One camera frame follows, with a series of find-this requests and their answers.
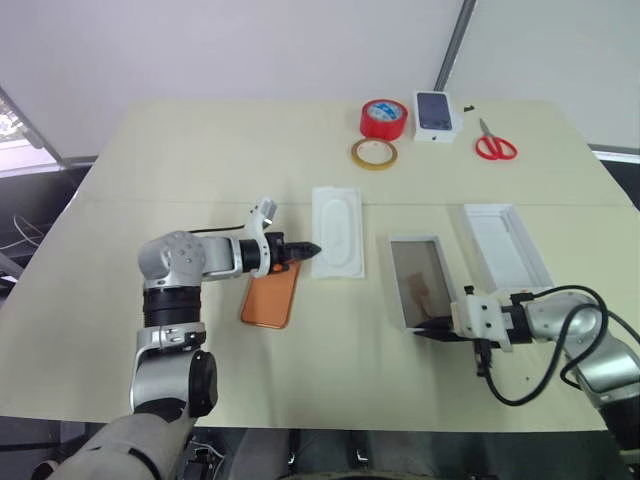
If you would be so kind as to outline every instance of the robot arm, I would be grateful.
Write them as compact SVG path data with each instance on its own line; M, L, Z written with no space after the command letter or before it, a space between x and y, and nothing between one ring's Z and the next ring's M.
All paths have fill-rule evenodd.
M425 322L419 334L441 341L473 341L478 375L485 377L494 395L510 406L527 403L542 392L553 374L560 349L570 362L578 360L601 337L595 350L575 365L573 374L616 438L623 457L629 463L640 463L640 358L608 331L600 333L602 315L593 298L573 291L540 298L520 293L511 296L511 305L502 306L495 298L474 295L472 287L465 291L467 295L452 304L451 318ZM554 354L547 378L543 379L545 383L541 382L541 388L533 395L505 399L491 379L491 349L511 352L514 344L533 340L559 343L558 355Z
M284 271L320 251L264 233L276 204L264 198L244 227L199 237L176 231L147 243L138 256L144 275L144 328L138 331L129 394L133 414L106 425L64 462L52 480L169 480L198 417L218 399L213 355L200 349L200 284L252 272Z

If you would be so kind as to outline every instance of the smartphone box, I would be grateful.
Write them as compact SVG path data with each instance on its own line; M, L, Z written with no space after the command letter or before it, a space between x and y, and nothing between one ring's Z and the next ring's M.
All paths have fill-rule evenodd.
M451 143L462 130L462 118L446 92L414 92L413 114L416 142Z
M511 204L465 204L452 223L474 284L488 294L555 286L524 222Z

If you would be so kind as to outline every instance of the white wall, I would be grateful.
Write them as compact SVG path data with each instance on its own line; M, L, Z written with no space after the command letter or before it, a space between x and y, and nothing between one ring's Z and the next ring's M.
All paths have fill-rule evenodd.
M640 145L638 0L480 0L447 89L556 102L589 143Z
M461 3L7 0L0 85L62 156L93 155L133 102L154 97L431 88Z

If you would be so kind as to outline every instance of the black cable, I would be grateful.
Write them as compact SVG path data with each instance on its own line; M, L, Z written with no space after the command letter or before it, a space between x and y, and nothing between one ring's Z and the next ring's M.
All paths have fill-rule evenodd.
M638 332L636 332L631 325L629 325L622 318L620 318L620 316L616 315L611 310L609 310L609 316L613 318L622 328L624 328L627 333L631 335L633 339L638 343L638 345L640 345L640 334L638 334Z
M241 230L244 225L235 225L233 227L222 228L201 228L199 230L189 230L189 233L207 233L207 232L226 232L227 230Z
M560 371L560 378L562 378L567 385L571 385L575 388L580 388L577 383L572 382L567 378L567 374L570 370L573 370L581 361L591 355L595 351L595 349L598 348L598 346L602 343L604 336L607 334L607 329L609 328L609 311L607 310L606 303L604 303L603 298L598 294L598 292L582 285L562 285L560 287L551 288L549 290L545 290L544 292L534 294L533 297L540 298L551 293L556 293L563 290L582 290L583 292L587 292L596 300L600 309L600 330L598 330L596 338L593 339L593 342L591 342L591 344L587 348L585 348L580 355L569 361Z
M588 293L598 303L598 308L599 308L600 313L601 313L600 330L598 331L598 334L596 335L596 338L593 340L593 342L591 342L591 344L580 355L578 355L576 358L574 358L573 360L568 362L567 365L565 365L563 367L562 371L560 372L560 378L562 378L562 380L567 385L570 385L570 386L572 386L574 388L578 388L579 389L580 386L577 383L569 380L566 377L566 375L570 370L575 368L575 366L578 363L580 363L586 357L591 355L593 353L593 351L596 348L598 348L600 343L602 343L602 340L604 339L604 336L607 333L607 328L609 326L609 322L608 322L609 316L608 316L607 305L604 302L604 299L598 294L598 292L596 292L595 290L592 290L589 287L585 287L583 285L562 285L560 287L550 288L549 290L544 290L544 291L536 293L536 294L529 294L529 296L530 296L530 299L533 300L533 299L536 299L536 298L545 297L547 295L551 295L552 293L562 292L562 291L565 291L565 290L582 290L583 292ZM594 306L590 305L590 304L578 305L577 307L573 308L569 312L569 314L565 317L564 322L562 323L562 328L561 328L561 331L560 331L560 335L558 336L558 340L556 341L556 347L553 350L553 355L551 357L551 361L549 362L549 367L547 367L547 371L545 372L544 376L542 377L542 380L536 386L536 388L534 388L529 394L527 394L524 397L519 398L517 400L510 400L508 398L505 398L500 394L500 392L498 392L498 389L496 388L495 384L493 383L493 378L491 377L490 366L489 365L485 365L485 367L486 367L485 368L485 371L486 371L485 380L487 381L487 385L489 386L489 390L491 390L491 393L500 402L504 403L505 405L509 405L511 407L517 407L517 406L520 406L520 405L524 405L525 403L530 402L531 400L536 398L538 395L540 395L543 392L543 390L547 387L549 381L551 380L551 377L553 376L553 372L556 369L556 366L558 364L558 360L560 358L560 353L562 351L562 347L564 346L564 342L566 340L567 333L569 331L569 324L571 323L571 321L573 320L575 315L580 310L583 310L585 308L594 308Z
M580 310L583 310L585 308L590 308L590 307L591 305L578 305L574 307L569 312L569 314L565 317L564 322L562 323L562 328L560 329L560 334L558 335L558 340L556 341L556 346L553 349L553 354L551 355L551 360L549 361L549 366L547 367L547 370L544 373L542 380L540 380L540 383L538 383L538 385L524 397L519 398L517 400L510 400L506 397L503 397L498 391L498 389L496 388L495 383L493 383L493 378L491 377L491 368L489 367L489 365L485 365L484 378L493 396L496 397L500 402L504 403L505 405L508 405L510 407L519 407L520 405L524 405L525 403L530 402L531 400L536 398L538 395L540 395L544 391L544 389L547 387L549 382L551 381L551 377L553 377L556 367L558 366L558 361L560 360L560 355L564 347L564 342L566 341L567 335L569 333L569 325L571 324L571 321Z
M597 308L595 305L589 305L590 308ZM608 312L609 317L613 318L622 328L624 328L627 333L629 335L631 335L633 337L633 339L638 343L638 345L640 345L640 335L638 334L638 332L636 332L633 327L631 325L629 325L625 320L623 320L619 315L617 315L616 313L612 312L611 310L609 310ZM573 387L575 389L578 390L582 390L582 388L580 388L580 385L577 382L574 382L573 380L570 380L568 375L569 375L569 368L564 367L561 371L560 371L560 378L562 379L562 381L564 383L566 383L567 385L569 385L570 387Z

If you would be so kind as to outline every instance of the phone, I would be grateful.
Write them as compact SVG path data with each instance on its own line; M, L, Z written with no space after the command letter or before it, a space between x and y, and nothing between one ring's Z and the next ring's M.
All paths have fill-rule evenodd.
M451 316L451 282L437 237L392 237L391 257L405 327Z
M289 264L289 270L252 278L240 318L258 327L284 328L289 323L300 262Z
M452 130L447 96L438 92L417 93L420 127L427 130Z

